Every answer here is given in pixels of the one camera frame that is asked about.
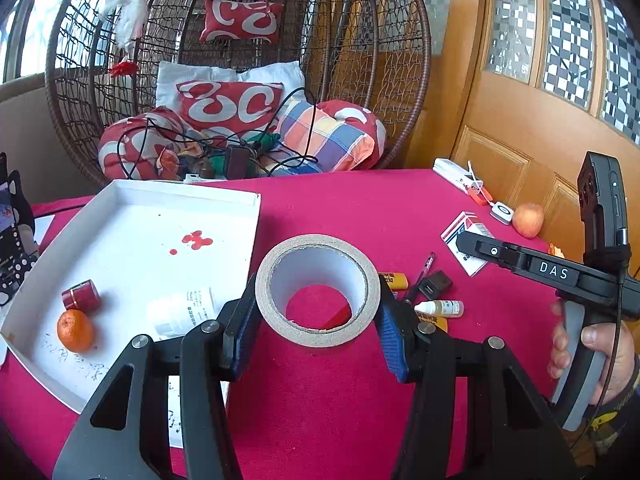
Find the red tablecloth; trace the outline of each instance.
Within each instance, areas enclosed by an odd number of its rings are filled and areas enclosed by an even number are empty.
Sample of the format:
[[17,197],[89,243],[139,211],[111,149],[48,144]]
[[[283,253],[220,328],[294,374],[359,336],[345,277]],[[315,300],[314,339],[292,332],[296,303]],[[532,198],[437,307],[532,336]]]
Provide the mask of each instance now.
[[[464,316],[449,321],[449,333],[474,341],[501,336],[540,392],[551,393],[545,369],[556,322],[548,308],[554,291],[492,265],[470,278],[440,234],[468,210],[497,238],[538,250],[545,250],[545,244],[521,238],[491,218],[489,208],[477,206],[432,171],[353,171],[216,186],[262,194],[252,272],[274,245],[306,233],[342,238],[362,250],[377,269],[404,272],[410,280],[435,251],[432,269],[443,269],[454,282],[446,297],[465,303]],[[39,206],[36,213],[85,202],[60,201]],[[75,213],[58,214],[43,245]],[[466,395],[459,381],[450,474],[461,468],[464,451]],[[387,370],[373,325],[344,348],[316,354],[280,338],[263,323],[251,364],[231,387],[228,407],[244,478],[388,479],[412,391],[413,386],[397,383]],[[12,356],[0,370],[0,416],[36,466],[50,476],[77,415]],[[184,475],[182,451],[172,450],[172,459],[174,470]]]

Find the gray handle grip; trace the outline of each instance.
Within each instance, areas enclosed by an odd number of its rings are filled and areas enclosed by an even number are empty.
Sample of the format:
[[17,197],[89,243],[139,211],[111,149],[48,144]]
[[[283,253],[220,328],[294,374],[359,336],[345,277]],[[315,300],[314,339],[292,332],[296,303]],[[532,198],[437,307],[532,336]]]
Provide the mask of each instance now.
[[[589,405],[589,400],[600,379],[607,358],[603,352],[589,350],[580,342],[580,333],[584,326],[584,307],[579,303],[566,301],[564,303],[564,329],[569,335],[567,351],[571,354],[571,364],[560,376],[551,401],[556,405],[556,408],[560,408],[567,402],[572,403],[572,406],[567,409],[564,409],[565,406],[563,406],[563,409],[556,410],[561,414],[558,424],[569,431],[575,431],[580,426],[582,416]],[[581,354],[580,359],[576,358],[577,352]],[[567,391],[576,388],[579,388],[577,394],[575,392],[569,394]]]

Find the wall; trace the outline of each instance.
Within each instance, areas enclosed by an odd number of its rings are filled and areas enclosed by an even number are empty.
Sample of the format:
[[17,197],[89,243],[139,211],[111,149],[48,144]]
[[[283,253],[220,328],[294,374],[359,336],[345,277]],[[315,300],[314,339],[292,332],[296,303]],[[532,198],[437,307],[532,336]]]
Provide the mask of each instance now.
[[2,94],[0,151],[7,154],[9,171],[20,171],[27,200],[35,204],[95,194],[95,187],[71,162],[58,140],[45,89],[32,88],[15,96]]

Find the wicker netting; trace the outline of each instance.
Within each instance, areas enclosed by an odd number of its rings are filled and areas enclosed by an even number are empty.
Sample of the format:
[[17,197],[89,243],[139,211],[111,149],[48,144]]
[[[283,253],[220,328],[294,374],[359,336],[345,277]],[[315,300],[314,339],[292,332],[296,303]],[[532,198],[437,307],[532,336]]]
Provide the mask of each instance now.
[[114,44],[117,12],[100,20],[105,0],[63,0],[52,28],[46,64],[54,126],[74,163],[105,185],[97,144],[108,124],[155,105],[161,60],[246,70],[300,60],[306,86],[318,100],[340,98],[371,108],[389,140],[385,167],[408,139],[429,77],[431,37],[423,0],[269,0],[286,6],[279,44],[211,41],[205,0],[147,0],[148,23],[136,41],[134,77],[111,78],[122,59]]

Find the red cylindrical container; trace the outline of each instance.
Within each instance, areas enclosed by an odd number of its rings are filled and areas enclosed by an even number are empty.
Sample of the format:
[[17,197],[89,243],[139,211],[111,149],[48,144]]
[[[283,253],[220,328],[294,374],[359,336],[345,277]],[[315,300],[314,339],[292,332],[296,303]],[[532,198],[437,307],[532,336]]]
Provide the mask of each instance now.
[[92,280],[74,285],[62,292],[62,303],[69,310],[74,308],[84,313],[91,312],[100,306],[100,295]]

